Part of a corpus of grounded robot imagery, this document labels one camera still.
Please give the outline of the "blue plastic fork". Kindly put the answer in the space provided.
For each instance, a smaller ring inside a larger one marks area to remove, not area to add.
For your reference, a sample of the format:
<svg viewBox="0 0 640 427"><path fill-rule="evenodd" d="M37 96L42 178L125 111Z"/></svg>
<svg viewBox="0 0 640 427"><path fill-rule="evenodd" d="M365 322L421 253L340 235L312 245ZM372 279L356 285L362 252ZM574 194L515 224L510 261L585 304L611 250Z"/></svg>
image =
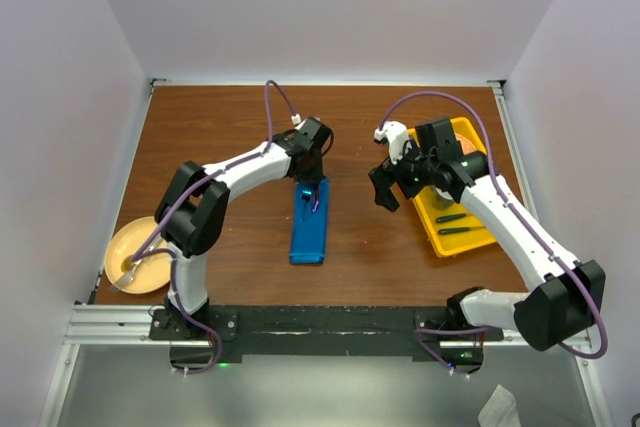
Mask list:
<svg viewBox="0 0 640 427"><path fill-rule="evenodd" d="M303 187L301 190L301 219L305 222L313 213L315 193L313 187Z"/></svg>

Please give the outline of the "blue cloth napkin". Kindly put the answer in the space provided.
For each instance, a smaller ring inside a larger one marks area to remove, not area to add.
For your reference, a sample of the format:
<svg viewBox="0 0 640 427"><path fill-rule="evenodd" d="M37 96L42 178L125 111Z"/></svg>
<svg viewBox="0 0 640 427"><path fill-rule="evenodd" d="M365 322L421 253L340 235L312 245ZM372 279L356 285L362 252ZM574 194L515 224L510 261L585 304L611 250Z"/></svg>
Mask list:
<svg viewBox="0 0 640 427"><path fill-rule="evenodd" d="M330 183L321 180L320 203L315 213L303 222L301 219L301 190L312 187L310 183L297 183L294 191L292 235L289 261L292 265L321 265L326 256Z"/></svg>

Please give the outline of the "purple plastic knife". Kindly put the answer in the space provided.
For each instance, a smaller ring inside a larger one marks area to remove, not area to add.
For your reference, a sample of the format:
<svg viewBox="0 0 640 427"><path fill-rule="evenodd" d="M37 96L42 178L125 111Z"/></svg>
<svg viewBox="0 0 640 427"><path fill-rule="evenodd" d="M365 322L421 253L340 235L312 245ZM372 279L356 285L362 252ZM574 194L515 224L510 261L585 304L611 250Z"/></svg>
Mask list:
<svg viewBox="0 0 640 427"><path fill-rule="evenodd" d="M315 183L312 185L312 207L311 207L311 212L315 213L318 208L319 208L319 203L320 203L320 188L321 188L321 183Z"/></svg>

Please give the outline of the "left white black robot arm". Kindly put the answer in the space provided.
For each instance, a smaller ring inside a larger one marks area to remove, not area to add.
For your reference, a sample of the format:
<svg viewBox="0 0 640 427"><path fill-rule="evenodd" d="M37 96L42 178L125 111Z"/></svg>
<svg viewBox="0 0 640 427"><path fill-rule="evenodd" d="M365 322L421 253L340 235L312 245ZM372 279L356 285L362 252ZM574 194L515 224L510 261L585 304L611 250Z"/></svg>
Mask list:
<svg viewBox="0 0 640 427"><path fill-rule="evenodd" d="M268 182L295 182L290 263L324 262L330 183L323 159L334 139L328 126L309 117L229 160L185 162L179 167L155 213L158 233L174 264L163 326L185 339L203 338L214 329L206 287L208 253L222 233L229 204Z"/></svg>

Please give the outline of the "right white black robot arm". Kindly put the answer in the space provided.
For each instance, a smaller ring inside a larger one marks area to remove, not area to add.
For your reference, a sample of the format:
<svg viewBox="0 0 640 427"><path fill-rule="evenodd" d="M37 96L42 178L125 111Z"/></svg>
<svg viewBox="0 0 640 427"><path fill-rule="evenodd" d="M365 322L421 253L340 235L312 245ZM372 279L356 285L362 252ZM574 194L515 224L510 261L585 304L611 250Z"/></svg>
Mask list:
<svg viewBox="0 0 640 427"><path fill-rule="evenodd" d="M414 135L404 124L386 121L374 140L388 148L387 158L369 173L376 204L398 209L393 186L407 198L434 188L481 223L527 288L524 293L471 288L452 296L445 316L452 337L469 339L480 327L516 330L531 347L546 351L602 324L604 270L561 247L510 191L487 154L464 152L449 119L423 123Z"/></svg>

